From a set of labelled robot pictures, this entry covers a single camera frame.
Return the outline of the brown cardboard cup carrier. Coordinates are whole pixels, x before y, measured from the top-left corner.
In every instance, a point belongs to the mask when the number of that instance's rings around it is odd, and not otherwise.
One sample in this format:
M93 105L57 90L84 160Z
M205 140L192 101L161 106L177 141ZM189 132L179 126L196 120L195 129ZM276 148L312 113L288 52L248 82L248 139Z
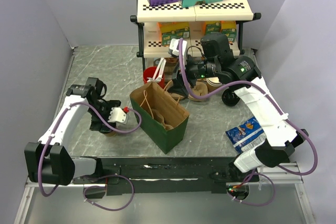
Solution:
M174 129L173 126L166 124L164 116L158 110L152 109L152 114L153 114L153 118L157 122L159 122L165 128L166 131Z

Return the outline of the green paper bag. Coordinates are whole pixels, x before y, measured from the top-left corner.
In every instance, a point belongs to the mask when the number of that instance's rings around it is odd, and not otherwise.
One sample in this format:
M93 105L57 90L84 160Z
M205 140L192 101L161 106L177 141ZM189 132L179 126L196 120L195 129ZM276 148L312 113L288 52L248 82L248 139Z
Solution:
M148 82L130 93L130 101L141 115L141 129L164 154L183 140L190 113L166 89Z

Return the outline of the spare black cup lid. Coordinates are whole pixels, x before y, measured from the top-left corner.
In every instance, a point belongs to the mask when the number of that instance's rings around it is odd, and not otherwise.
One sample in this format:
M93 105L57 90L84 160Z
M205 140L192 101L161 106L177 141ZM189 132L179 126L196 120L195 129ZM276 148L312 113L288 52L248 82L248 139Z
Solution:
M222 94L222 102L229 107L234 107L240 101L240 98L232 91L225 90Z

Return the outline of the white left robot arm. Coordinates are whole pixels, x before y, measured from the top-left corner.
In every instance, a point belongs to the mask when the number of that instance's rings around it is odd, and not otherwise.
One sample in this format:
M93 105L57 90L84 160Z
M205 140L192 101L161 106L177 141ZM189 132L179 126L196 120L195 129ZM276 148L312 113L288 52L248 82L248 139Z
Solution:
M28 177L32 182L69 185L74 178L86 177L92 183L103 179L102 160L94 156L71 157L67 147L82 117L89 113L89 129L101 134L111 133L116 122L110 121L119 100L105 100L107 85L89 77L84 85L73 84L67 91L63 106L46 133L25 149Z

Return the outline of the green yellow box right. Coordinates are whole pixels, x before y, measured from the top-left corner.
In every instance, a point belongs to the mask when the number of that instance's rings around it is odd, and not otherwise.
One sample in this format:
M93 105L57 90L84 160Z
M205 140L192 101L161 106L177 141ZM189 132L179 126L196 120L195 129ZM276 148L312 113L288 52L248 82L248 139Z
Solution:
M205 35L216 32L224 34L233 43L237 36L237 25L235 21L206 21L203 22L203 32Z

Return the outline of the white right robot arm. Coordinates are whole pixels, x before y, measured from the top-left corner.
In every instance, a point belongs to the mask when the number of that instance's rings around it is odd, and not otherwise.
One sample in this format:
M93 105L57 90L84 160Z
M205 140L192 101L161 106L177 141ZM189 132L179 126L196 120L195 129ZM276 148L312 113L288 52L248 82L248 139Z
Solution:
M187 42L172 39L169 54L179 60L172 75L170 93L196 99L207 99L219 92L218 89L207 95L197 95L192 88L201 78L218 78L222 90L230 90L250 109L263 129L266 139L248 151L239 154L229 168L229 175L235 181L243 180L248 171L260 167L280 167L298 145L309 139L306 131L298 128L288 118L273 99L265 80L248 57L234 57L227 36L211 33L201 39L202 60L188 56Z

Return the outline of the green yellow box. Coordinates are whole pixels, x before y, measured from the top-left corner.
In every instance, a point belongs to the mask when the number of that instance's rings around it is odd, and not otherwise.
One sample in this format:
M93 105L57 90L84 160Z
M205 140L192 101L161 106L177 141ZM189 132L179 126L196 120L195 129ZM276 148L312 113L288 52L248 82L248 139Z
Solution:
M187 39L190 37L189 22L158 23L161 34L161 45L169 46L172 39Z
M216 32L224 34L233 43L237 36L237 25L235 21L206 21L203 22L203 32L205 35Z

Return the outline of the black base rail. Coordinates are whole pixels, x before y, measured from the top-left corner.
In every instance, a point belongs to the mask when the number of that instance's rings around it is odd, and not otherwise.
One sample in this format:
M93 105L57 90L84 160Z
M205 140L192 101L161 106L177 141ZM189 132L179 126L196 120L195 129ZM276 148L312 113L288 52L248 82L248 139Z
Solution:
M73 179L74 184L106 185L107 195L186 193L225 194L252 172L242 173L231 157L102 157L96 175Z

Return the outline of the brown paper coffee cup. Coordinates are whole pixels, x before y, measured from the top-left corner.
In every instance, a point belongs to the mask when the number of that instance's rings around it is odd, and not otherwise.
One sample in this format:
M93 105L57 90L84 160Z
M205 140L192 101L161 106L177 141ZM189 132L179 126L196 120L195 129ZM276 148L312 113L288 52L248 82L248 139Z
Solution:
M105 134L105 136L106 136L106 137L114 137L114 136L116 136L117 134L118 134L117 132L112 131L112 132L110 132L110 133Z

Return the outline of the green yellow box left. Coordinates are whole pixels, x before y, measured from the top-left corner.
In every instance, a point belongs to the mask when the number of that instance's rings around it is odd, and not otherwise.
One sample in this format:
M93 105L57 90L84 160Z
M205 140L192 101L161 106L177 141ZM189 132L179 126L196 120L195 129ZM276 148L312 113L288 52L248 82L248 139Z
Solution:
M190 37L189 22L158 23L161 34L161 45L169 46L172 39L187 39Z

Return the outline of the spare brown cup carriers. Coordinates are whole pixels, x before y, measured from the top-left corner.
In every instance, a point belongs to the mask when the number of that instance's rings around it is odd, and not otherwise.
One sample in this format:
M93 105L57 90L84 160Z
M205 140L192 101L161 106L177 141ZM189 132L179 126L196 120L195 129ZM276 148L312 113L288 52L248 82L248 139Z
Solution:
M184 97L182 95L179 95L179 94L172 93L172 92L168 91L168 89L172 86L173 86L173 82L171 80L165 85L164 90L167 91L170 94L170 96L176 101L186 99L186 97ZM208 94L208 87L203 82L197 82L196 86L194 88L192 88L192 91L197 96L204 96L204 95ZM196 101L196 102L202 102L203 101L202 99L196 99L196 98L192 97L191 95L188 95L187 98L192 100L192 101Z

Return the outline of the brown snack bag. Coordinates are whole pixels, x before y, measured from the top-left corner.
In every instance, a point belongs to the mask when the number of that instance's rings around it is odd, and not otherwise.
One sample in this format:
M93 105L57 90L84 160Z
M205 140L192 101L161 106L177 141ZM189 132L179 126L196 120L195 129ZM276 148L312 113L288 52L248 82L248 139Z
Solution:
M165 59L166 59L166 65L164 68L164 76L166 79L171 80L173 71L179 61L176 58L165 58ZM160 58L154 59L153 65L157 67L159 61L160 61Z

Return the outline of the cream black shelf rack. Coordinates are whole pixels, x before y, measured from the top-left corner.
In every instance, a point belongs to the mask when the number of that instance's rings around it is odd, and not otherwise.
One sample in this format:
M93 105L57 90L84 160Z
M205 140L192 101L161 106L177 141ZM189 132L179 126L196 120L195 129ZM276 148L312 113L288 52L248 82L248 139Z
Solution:
M199 47L203 37L203 22L205 21L235 21L238 26L238 37L231 43L230 48L235 57L244 54L243 27L244 23L261 19L261 13L252 12L248 0L223 0L221 2L196 5L182 8L179 3L165 4L152 7L148 0L136 0L137 14L130 21L138 27L139 51L137 57L142 60L142 68L154 64L158 58L167 58L168 48L161 44L161 22L188 22L190 37L189 46Z

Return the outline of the white wrapped straws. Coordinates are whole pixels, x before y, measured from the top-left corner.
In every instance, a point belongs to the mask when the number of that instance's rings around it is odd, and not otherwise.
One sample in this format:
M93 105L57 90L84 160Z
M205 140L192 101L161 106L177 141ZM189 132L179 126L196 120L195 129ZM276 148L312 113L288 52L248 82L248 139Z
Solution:
M157 67L156 67L156 70L155 70L153 76L152 77L147 77L147 81L159 83L160 81L164 80L163 74L164 74L165 65L166 65L166 59L161 58Z

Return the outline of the blue chips bag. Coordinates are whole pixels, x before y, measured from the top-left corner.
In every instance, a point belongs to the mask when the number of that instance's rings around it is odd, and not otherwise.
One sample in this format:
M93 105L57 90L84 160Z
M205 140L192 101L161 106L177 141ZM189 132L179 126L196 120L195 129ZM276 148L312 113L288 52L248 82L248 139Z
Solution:
M251 150L266 139L266 134L254 116L225 133L238 154Z

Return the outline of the stacked paper cups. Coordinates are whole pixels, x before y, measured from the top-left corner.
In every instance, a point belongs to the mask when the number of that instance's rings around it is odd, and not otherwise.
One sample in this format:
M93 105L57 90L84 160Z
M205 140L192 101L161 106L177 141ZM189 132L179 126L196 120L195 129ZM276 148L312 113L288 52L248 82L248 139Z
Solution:
M219 81L218 77L211 77L206 79L206 85L210 93L220 88L223 84Z

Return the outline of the red plastic cup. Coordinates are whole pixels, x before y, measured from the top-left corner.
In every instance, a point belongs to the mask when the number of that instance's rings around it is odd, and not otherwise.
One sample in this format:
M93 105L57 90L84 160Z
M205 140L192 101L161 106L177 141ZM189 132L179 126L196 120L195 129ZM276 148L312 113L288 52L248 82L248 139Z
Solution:
M152 81L152 82L158 83L161 87L163 87L164 86L164 74L162 75L160 81L153 78L153 77L157 78L158 73L156 75L154 75L156 69L157 69L157 67L146 68L143 72L143 82L144 82L144 84L146 84L147 82Z

